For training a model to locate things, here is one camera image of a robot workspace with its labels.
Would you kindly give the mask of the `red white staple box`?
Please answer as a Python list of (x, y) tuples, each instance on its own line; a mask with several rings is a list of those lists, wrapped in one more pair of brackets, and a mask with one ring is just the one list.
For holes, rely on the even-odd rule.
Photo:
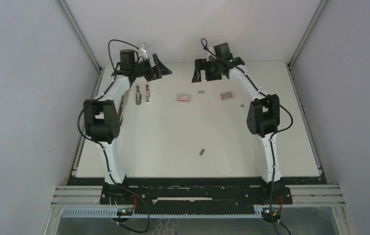
[(177, 94), (177, 101), (190, 102), (190, 94)]

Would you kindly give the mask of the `beige small stapler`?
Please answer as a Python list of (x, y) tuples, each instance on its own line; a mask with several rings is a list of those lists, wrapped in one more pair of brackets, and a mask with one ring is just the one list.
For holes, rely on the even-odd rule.
[(137, 105), (140, 105), (141, 104), (141, 100), (142, 100), (142, 94), (141, 94), (139, 85), (136, 85), (136, 95), (135, 95), (135, 98), (136, 98), (136, 104)]

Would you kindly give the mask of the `black and grey large stapler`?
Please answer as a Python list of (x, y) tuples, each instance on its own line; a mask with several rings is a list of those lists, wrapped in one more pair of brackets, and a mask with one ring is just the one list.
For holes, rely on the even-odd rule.
[(120, 127), (122, 125), (122, 122), (123, 122), (123, 112), (124, 112), (124, 106), (126, 105), (126, 103), (128, 102), (128, 99), (129, 99), (129, 95), (130, 95), (130, 89), (128, 89), (121, 97), (121, 100), (120, 100), (120, 103), (119, 103), (119, 107), (118, 107), (118, 127)]

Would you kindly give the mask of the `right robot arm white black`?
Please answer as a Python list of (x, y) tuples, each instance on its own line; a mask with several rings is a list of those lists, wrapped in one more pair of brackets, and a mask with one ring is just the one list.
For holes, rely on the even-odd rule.
[(257, 135), (264, 151), (262, 185), (260, 197), (263, 202), (272, 204), (279, 199), (281, 173), (276, 153), (276, 137), (280, 125), (280, 102), (277, 94), (269, 94), (261, 89), (251, 77), (245, 62), (234, 57), (228, 43), (213, 47), (208, 46), (205, 38), (201, 39), (203, 49), (207, 52), (204, 59), (194, 61), (194, 74), (191, 82), (229, 80), (242, 85), (251, 102), (248, 107), (246, 124), (251, 134)]

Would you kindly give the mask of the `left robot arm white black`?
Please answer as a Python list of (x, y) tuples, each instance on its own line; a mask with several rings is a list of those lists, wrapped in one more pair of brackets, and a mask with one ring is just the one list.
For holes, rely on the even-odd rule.
[(120, 61), (113, 68), (108, 87), (97, 97), (84, 101), (79, 115), (84, 120), (83, 137), (99, 149), (107, 184), (121, 185), (126, 177), (118, 149), (126, 92), (137, 78), (150, 82), (170, 74), (172, 71), (157, 54), (149, 55), (144, 49), (124, 49), (120, 51)]

